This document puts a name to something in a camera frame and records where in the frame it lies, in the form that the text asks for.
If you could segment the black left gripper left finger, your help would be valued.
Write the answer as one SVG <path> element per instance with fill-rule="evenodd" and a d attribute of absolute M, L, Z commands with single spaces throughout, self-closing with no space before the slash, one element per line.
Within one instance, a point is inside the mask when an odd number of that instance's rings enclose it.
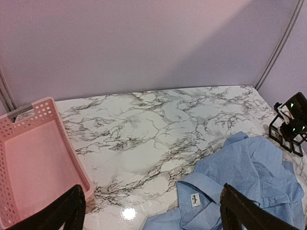
<path fill-rule="evenodd" d="M 57 198 L 46 208 L 9 227 L 11 230 L 82 230 L 86 201 L 79 184 Z"/>

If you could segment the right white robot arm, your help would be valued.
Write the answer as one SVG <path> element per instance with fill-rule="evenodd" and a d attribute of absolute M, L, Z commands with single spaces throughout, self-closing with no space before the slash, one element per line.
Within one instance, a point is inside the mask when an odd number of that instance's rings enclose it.
<path fill-rule="evenodd" d="M 277 102 L 274 110 L 284 121 L 279 131 L 286 141 L 307 133 L 307 99 L 302 92 L 296 93 L 284 104 Z"/>

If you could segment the aluminium post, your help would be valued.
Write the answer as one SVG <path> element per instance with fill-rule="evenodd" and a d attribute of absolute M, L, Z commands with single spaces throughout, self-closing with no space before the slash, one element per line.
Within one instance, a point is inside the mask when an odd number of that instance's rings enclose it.
<path fill-rule="evenodd" d="M 273 69 L 278 57 L 280 56 L 282 50 L 285 47 L 286 42 L 288 41 L 290 34 L 296 24 L 297 19 L 299 18 L 299 15 L 302 11 L 303 5 L 306 1 L 305 0 L 298 0 L 297 4 L 295 5 L 295 9 L 293 11 L 293 14 L 291 16 L 291 19 L 286 27 L 286 30 L 284 31 L 284 33 L 282 34 L 282 36 L 280 37 L 278 43 L 276 44 L 266 66 L 265 69 L 261 75 L 261 77 L 259 78 L 259 80 L 257 81 L 257 83 L 255 84 L 254 88 L 258 91 L 262 85 L 264 84 L 265 80 L 267 79 L 267 77 L 269 76 L 271 70 Z"/>
<path fill-rule="evenodd" d="M 0 70 L 0 100 L 4 106 L 6 112 L 11 112 L 17 109 L 16 103 L 8 89 L 8 86 L 5 82 L 4 75 L 2 70 Z"/>

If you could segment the pink plastic basket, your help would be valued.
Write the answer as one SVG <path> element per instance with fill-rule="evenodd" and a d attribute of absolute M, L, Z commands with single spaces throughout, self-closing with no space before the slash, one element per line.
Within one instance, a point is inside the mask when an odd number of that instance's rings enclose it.
<path fill-rule="evenodd" d="M 86 201 L 94 187 L 79 160 L 55 101 L 47 97 L 0 118 L 0 226 L 44 209 L 74 185 Z"/>

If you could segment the black frame box middle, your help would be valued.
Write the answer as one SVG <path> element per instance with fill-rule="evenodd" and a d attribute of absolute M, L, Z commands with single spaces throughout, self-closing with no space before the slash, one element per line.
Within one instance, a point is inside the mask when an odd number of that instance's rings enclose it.
<path fill-rule="evenodd" d="M 283 137 L 281 137 L 280 146 L 283 147 L 288 152 L 295 152 L 295 147 L 297 146 L 297 141 L 295 139 L 291 141 L 286 141 Z"/>

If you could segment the black frame box left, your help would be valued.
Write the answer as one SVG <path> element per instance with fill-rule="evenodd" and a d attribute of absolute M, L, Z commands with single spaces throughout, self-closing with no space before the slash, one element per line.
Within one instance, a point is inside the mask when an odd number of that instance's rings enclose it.
<path fill-rule="evenodd" d="M 287 147 L 286 141 L 280 131 L 280 121 L 283 121 L 280 115 L 276 115 L 276 117 L 271 121 L 269 125 L 269 137 L 276 141 L 281 147 Z"/>

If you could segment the left aluminium post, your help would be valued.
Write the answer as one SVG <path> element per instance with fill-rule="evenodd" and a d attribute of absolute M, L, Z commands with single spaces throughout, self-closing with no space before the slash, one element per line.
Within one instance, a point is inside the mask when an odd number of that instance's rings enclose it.
<path fill-rule="evenodd" d="M 8 86 L 5 82 L 4 75 L 2 70 L 0 70 L 0 100 L 4 106 L 6 112 L 11 112 L 17 109 L 16 103 L 8 89 Z"/>

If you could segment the black frame box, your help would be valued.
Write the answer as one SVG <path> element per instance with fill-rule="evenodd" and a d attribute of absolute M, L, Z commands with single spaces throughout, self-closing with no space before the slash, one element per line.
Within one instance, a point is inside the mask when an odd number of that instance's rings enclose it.
<path fill-rule="evenodd" d="M 297 146 L 297 141 L 295 139 L 291 141 L 286 141 L 283 137 L 281 137 L 280 146 L 283 147 L 288 152 L 295 152 L 295 147 Z"/>
<path fill-rule="evenodd" d="M 287 147 L 286 141 L 280 131 L 280 121 L 283 121 L 280 115 L 276 115 L 276 117 L 271 121 L 269 125 L 269 137 L 276 141 L 281 147 Z"/>
<path fill-rule="evenodd" d="M 303 154 L 302 144 L 306 141 L 307 141 L 306 135 L 300 135 L 294 138 L 291 142 L 292 153 L 299 157 L 303 157 L 304 154 Z"/>

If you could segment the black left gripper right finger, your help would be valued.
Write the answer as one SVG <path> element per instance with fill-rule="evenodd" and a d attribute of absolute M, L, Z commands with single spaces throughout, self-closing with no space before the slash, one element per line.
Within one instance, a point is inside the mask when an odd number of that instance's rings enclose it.
<path fill-rule="evenodd" d="M 224 230 L 295 230 L 296 227 L 267 213 L 229 184 L 220 195 Z"/>

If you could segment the blue shirt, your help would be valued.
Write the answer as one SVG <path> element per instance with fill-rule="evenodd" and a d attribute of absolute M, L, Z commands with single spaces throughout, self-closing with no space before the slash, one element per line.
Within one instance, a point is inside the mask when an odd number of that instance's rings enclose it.
<path fill-rule="evenodd" d="M 149 217 L 146 230 L 220 230 L 220 195 L 229 184 L 277 218 L 305 227 L 304 191 L 291 162 L 264 137 L 238 132 L 177 182 L 178 208 Z"/>

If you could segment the right aluminium post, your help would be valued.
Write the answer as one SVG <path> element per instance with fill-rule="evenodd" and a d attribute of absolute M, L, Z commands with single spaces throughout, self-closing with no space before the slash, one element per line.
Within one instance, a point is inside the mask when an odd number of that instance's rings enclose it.
<path fill-rule="evenodd" d="M 302 11 L 303 5 L 306 1 L 305 0 L 298 0 L 297 4 L 295 5 L 295 9 L 293 11 L 293 14 L 291 16 L 291 19 L 286 27 L 286 30 L 284 31 L 284 33 L 282 34 L 282 36 L 280 37 L 278 43 L 276 44 L 266 66 L 265 69 L 261 75 L 261 77 L 259 78 L 259 80 L 257 81 L 257 83 L 255 84 L 254 88 L 258 91 L 262 85 L 264 84 L 265 80 L 267 79 L 267 77 L 269 76 L 271 70 L 273 69 L 278 57 L 280 56 L 282 50 L 285 47 L 286 42 L 288 41 L 290 34 L 296 24 L 297 19 L 299 18 L 299 15 Z"/>

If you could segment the black frame box right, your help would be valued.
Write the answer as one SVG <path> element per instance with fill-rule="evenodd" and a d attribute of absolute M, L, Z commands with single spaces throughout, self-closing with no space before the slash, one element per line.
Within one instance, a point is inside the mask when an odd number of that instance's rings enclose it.
<path fill-rule="evenodd" d="M 306 135 L 300 135 L 294 138 L 291 142 L 292 153 L 299 157 L 303 157 L 304 154 L 303 154 L 302 144 L 306 141 L 307 141 Z"/>

